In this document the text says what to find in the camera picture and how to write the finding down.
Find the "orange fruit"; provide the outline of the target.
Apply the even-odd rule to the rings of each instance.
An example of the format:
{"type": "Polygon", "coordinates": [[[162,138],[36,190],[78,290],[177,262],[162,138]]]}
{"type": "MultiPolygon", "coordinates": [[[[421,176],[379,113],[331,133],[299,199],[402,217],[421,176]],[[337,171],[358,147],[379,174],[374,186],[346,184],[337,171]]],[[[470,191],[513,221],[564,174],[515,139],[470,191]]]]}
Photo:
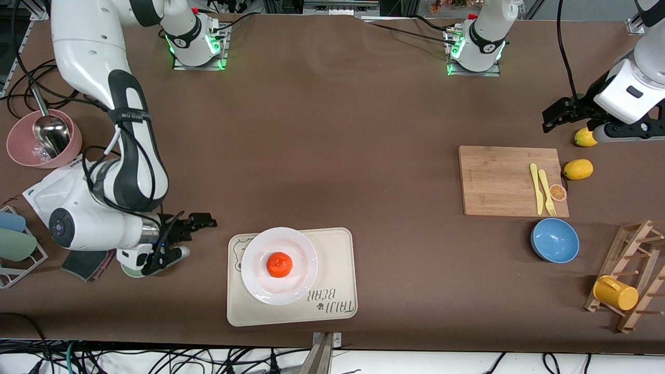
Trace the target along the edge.
{"type": "Polygon", "coordinates": [[[293,260],[284,252],[274,252],[268,257],[265,267],[271,277],[284,278],[291,273],[293,260]]]}

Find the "white round plate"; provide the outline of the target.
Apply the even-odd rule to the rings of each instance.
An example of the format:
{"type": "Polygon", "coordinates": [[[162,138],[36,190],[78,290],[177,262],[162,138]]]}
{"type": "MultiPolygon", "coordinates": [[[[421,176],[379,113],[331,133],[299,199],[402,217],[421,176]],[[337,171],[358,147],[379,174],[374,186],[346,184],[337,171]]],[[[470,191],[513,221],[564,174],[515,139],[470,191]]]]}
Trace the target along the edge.
{"type": "Polygon", "coordinates": [[[292,228],[271,228],[249,242],[241,260],[245,288],[262,303],[283,306],[299,301],[314,285],[318,274],[318,256],[311,240],[292,228]],[[265,267],[274,252],[284,252],[293,260],[291,273],[284,278],[271,277],[265,267]]]}

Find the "pale green bowl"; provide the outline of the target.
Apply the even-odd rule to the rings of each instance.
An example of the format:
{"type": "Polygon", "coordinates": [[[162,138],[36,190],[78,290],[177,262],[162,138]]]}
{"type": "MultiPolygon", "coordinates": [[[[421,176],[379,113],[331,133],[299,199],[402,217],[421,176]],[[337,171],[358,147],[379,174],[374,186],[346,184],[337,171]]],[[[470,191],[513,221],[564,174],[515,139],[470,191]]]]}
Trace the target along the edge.
{"type": "Polygon", "coordinates": [[[123,270],[124,274],[132,278],[148,277],[150,275],[154,275],[157,272],[159,272],[159,269],[157,270],[151,269],[150,266],[147,265],[147,263],[145,263],[140,270],[131,269],[128,266],[121,263],[121,269],[123,270]]]}

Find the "yellow plastic fork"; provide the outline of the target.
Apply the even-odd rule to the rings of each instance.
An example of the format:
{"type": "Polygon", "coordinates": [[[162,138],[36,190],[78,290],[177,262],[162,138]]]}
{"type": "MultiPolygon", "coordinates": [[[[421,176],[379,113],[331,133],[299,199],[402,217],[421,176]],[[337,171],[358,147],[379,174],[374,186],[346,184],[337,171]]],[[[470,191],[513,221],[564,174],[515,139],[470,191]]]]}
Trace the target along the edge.
{"type": "Polygon", "coordinates": [[[555,205],[553,203],[553,199],[552,199],[552,196],[551,196],[550,185],[549,185],[549,181],[547,180],[546,171],[544,171],[542,169],[539,169],[538,170],[538,177],[539,177],[539,180],[541,182],[542,189],[544,191],[544,199],[546,199],[546,201],[544,201],[544,206],[546,207],[546,210],[547,210],[547,212],[550,216],[556,217],[557,213],[556,213],[555,205]]]}

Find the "wooden cutting board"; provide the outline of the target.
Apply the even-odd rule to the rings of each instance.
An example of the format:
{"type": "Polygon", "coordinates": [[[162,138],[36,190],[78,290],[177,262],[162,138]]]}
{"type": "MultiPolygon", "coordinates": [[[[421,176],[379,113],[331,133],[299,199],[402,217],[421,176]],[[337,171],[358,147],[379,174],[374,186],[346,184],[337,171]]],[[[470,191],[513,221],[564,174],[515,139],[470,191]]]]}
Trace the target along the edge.
{"type": "Polygon", "coordinates": [[[548,185],[562,185],[556,149],[460,146],[463,213],[467,216],[546,218],[537,213],[530,164],[544,170],[548,185]]]}

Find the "dark grey pink-edged cloth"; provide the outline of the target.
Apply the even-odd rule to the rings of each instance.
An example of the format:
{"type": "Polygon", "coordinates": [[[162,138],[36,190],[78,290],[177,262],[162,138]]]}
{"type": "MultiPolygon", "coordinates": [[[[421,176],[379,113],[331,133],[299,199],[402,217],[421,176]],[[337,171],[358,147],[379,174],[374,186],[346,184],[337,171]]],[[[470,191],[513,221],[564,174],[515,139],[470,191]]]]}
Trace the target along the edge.
{"type": "Polygon", "coordinates": [[[109,251],[71,251],[61,269],[76,275],[84,282],[97,281],[115,257],[115,249],[109,251]]]}

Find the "cream bear print tray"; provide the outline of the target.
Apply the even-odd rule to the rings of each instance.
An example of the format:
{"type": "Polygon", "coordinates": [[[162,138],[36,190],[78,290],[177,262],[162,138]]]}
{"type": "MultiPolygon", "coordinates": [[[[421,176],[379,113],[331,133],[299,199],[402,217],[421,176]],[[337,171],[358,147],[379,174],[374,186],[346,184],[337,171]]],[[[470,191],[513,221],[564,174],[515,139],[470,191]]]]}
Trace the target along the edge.
{"type": "Polygon", "coordinates": [[[292,304],[272,306],[256,300],[242,280],[242,258],[255,234],[238,234],[229,243],[227,319],[235,327],[329,321],[354,316],[358,310],[354,252],[346,228],[300,231],[313,243],[318,274],[306,296],[292,304]]]}

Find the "white plastic bag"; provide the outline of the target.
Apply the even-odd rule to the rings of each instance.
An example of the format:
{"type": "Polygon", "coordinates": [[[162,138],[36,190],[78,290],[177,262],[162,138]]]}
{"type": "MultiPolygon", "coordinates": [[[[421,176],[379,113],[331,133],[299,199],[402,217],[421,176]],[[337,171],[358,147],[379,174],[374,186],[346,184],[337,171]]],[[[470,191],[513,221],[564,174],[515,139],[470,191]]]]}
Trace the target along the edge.
{"type": "Polygon", "coordinates": [[[52,211],[65,202],[75,182],[83,179],[82,159],[79,154],[67,165],[54,169],[41,181],[24,190],[23,198],[43,223],[47,223],[52,211]]]}

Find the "pale green cup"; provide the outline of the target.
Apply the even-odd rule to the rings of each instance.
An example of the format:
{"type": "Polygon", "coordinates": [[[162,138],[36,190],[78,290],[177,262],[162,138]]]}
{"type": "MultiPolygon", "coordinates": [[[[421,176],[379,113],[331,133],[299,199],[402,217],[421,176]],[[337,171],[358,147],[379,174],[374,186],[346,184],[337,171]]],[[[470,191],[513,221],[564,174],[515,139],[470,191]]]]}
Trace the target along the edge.
{"type": "Polygon", "coordinates": [[[36,245],[36,237],[30,234],[0,228],[0,258],[26,260],[35,251],[36,245]]]}

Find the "pale blue cup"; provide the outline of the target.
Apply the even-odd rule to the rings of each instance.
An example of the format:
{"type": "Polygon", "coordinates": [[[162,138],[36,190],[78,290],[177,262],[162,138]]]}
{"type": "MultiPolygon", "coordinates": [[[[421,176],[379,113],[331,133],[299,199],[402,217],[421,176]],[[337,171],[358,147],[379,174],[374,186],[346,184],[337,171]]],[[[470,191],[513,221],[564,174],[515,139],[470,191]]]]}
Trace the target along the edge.
{"type": "Polygon", "coordinates": [[[26,220],[23,216],[15,215],[11,211],[0,211],[0,228],[24,232],[26,220]]]}

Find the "pink bowl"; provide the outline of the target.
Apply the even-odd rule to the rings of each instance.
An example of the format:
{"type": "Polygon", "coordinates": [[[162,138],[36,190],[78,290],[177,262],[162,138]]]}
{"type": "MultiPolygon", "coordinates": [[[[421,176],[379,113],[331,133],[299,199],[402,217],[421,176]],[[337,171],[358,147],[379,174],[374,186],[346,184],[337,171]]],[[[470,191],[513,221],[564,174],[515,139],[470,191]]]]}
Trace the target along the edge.
{"type": "Polygon", "coordinates": [[[71,139],[66,149],[59,156],[48,161],[36,154],[35,146],[38,145],[38,141],[32,128],[36,119],[42,114],[40,111],[35,111],[18,120],[7,137],[6,150],[15,163],[33,168],[55,169],[66,166],[80,154],[83,137],[78,126],[60,110],[51,109],[49,113],[64,120],[68,126],[71,139]]]}

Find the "yellow cup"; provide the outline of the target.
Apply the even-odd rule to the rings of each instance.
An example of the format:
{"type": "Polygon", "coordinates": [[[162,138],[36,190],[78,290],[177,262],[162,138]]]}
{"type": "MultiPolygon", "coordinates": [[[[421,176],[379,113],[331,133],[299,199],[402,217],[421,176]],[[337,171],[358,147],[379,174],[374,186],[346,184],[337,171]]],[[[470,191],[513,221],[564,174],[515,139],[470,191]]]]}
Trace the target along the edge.
{"type": "Polygon", "coordinates": [[[610,275],[603,275],[596,280],[592,287],[592,294],[601,303],[622,311],[634,308],[640,296],[635,287],[620,282],[610,275]]]}

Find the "wooden cup rack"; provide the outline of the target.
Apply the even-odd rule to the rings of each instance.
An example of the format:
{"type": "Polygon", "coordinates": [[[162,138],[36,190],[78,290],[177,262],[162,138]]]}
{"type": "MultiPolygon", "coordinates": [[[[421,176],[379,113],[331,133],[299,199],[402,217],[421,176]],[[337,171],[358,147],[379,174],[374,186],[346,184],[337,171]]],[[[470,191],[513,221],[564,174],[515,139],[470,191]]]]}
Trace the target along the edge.
{"type": "Polygon", "coordinates": [[[635,287],[640,296],[634,308],[622,311],[601,303],[594,298],[592,289],[584,304],[585,310],[592,313],[607,309],[618,315],[616,330],[623,334],[633,332],[642,316],[665,315],[665,307],[650,308],[653,299],[665,300],[665,234],[657,230],[657,224],[646,220],[620,226],[596,278],[610,275],[635,287]]]}

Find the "grey metal box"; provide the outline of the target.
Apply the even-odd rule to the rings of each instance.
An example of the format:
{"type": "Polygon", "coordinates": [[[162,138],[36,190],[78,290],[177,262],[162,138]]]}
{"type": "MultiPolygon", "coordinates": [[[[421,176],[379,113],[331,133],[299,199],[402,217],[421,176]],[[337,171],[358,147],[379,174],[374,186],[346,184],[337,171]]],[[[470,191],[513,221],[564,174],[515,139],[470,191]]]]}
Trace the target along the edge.
{"type": "Polygon", "coordinates": [[[352,15],[379,17],[379,0],[302,0],[304,15],[352,15]]]}

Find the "aluminium frame profile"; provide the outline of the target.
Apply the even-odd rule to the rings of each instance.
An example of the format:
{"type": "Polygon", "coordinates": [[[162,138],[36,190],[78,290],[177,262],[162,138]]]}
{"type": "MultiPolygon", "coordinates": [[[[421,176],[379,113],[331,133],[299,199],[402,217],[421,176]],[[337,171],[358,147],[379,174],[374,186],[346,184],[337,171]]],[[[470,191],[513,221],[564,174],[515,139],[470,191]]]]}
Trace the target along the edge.
{"type": "Polygon", "coordinates": [[[0,98],[17,68],[14,43],[22,50],[34,23],[49,15],[50,0],[0,0],[0,98]]]}
{"type": "Polygon", "coordinates": [[[638,12],[626,21],[630,35],[643,35],[665,20],[665,0],[634,0],[634,3],[638,12]]]}

